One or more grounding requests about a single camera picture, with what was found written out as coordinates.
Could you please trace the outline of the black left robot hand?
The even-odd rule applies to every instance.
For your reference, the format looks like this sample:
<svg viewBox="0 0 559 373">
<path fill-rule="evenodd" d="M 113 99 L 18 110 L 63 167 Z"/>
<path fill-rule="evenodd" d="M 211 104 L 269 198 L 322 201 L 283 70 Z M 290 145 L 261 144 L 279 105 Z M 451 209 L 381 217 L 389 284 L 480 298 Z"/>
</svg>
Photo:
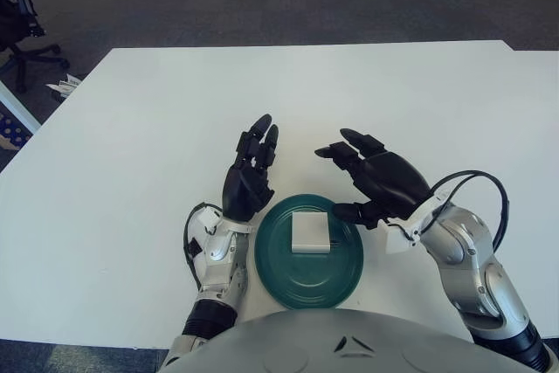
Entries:
<svg viewBox="0 0 559 373">
<path fill-rule="evenodd" d="M 270 114 L 262 115 L 241 133 L 235 160 L 224 180 L 222 205 L 226 218 L 247 223 L 272 199 L 268 170 L 276 156 L 278 139 L 279 128 Z"/>
</svg>

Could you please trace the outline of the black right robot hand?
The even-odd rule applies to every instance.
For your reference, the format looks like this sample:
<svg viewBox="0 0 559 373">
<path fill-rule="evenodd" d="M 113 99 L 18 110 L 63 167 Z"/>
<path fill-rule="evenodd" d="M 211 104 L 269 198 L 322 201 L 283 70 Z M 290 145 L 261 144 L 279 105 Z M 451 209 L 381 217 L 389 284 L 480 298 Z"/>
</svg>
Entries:
<svg viewBox="0 0 559 373">
<path fill-rule="evenodd" d="M 424 177 L 400 155 L 386 149 L 371 135 L 342 128 L 344 140 L 316 149 L 320 158 L 331 160 L 349 173 L 366 203 L 338 203 L 332 207 L 340 220 L 372 230 L 388 218 L 408 218 L 431 196 Z"/>
</svg>

